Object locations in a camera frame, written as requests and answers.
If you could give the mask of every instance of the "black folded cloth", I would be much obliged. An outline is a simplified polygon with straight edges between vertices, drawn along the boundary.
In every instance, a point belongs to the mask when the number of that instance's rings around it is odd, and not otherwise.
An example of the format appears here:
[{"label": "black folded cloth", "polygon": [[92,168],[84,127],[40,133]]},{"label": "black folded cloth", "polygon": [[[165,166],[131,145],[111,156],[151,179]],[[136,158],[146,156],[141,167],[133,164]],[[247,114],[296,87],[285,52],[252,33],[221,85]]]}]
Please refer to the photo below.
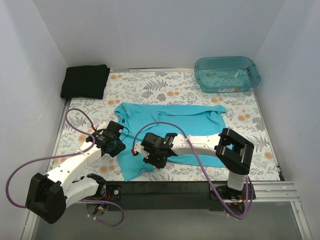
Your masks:
[{"label": "black folded cloth", "polygon": [[107,65],[73,66],[66,69],[61,98],[102,99],[110,68]]}]

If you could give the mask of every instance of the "floral tablecloth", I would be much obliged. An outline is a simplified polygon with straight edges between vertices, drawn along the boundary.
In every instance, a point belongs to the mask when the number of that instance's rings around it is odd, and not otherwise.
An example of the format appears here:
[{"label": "floral tablecloth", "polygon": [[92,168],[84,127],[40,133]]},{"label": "floral tablecloth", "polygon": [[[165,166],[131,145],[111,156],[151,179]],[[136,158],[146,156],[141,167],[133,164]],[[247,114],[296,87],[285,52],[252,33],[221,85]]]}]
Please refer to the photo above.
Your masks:
[{"label": "floral tablecloth", "polygon": [[[244,93],[208,94],[200,90],[194,73],[187,72],[123,72],[110,73],[102,100],[74,98],[70,108],[85,111],[95,124],[103,121],[118,120],[115,108],[122,102],[161,105],[222,105],[227,109],[223,119],[228,128],[234,129],[255,145],[250,178],[255,181],[280,180],[276,163],[271,151],[266,129],[252,91]],[[69,114],[71,122],[83,131],[91,132],[89,121],[79,112]],[[86,135],[80,134],[64,123],[57,148],[57,154],[73,153],[85,141]],[[65,158],[54,161],[58,166]],[[227,180],[229,171],[222,167],[206,167],[214,181]],[[103,156],[89,166],[80,176],[95,173],[107,181],[123,181],[117,157]],[[204,181],[199,166],[182,165],[168,162],[164,169],[143,172],[133,181]]]}]

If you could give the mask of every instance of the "teal plastic basket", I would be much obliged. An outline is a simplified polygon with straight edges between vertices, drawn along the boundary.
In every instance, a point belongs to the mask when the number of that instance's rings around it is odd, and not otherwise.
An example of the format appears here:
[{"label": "teal plastic basket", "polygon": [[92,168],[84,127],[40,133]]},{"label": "teal plastic basket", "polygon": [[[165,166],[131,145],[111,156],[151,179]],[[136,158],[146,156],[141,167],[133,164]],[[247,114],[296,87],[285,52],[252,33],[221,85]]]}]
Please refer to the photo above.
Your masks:
[{"label": "teal plastic basket", "polygon": [[194,75],[208,94],[246,92],[261,81],[255,63],[244,56],[201,58],[195,63]]}]

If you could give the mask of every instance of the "white wall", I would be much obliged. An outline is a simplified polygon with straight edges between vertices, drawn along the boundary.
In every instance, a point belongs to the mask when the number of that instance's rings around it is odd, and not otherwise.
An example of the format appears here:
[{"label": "white wall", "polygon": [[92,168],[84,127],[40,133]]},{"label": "white wall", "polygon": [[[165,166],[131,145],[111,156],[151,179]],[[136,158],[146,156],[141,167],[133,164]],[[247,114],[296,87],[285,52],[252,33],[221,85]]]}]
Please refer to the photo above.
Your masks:
[{"label": "white wall", "polygon": [[[67,64],[31,0],[0,0],[0,235],[20,239],[26,209],[5,195],[9,174],[22,163],[52,153],[64,101],[60,98]],[[25,204],[31,177],[48,162],[18,172],[10,192]]]},{"label": "white wall", "polygon": [[193,68],[253,59],[284,0],[33,0],[70,66]]},{"label": "white wall", "polygon": [[254,59],[263,118],[281,170],[301,196],[313,239],[320,239],[319,11],[319,1],[285,1]]}]

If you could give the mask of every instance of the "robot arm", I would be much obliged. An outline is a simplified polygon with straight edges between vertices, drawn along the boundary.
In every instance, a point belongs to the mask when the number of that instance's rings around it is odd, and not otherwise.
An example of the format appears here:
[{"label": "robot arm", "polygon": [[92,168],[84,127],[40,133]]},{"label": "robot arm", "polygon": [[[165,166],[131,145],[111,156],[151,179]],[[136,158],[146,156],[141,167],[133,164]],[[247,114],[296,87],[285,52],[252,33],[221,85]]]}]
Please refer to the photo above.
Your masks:
[{"label": "robot arm", "polygon": [[123,151],[126,146],[119,139],[124,127],[114,121],[107,125],[101,123],[86,142],[77,150],[80,154],[69,157],[65,162],[46,174],[37,173],[31,179],[25,206],[46,220],[55,223],[66,208],[89,196],[100,198],[106,193],[106,181],[96,174],[89,174],[80,181],[74,182],[89,165],[99,160],[104,154],[111,157]]},{"label": "robot arm", "polygon": [[[229,169],[227,186],[230,189],[243,189],[255,147],[250,141],[230,128],[224,128],[220,134],[188,139],[199,155],[217,157]],[[168,133],[163,138],[148,132],[142,142],[135,145],[134,151],[143,155],[145,163],[158,169],[166,166],[168,157],[193,154],[187,139],[176,133]]]}]

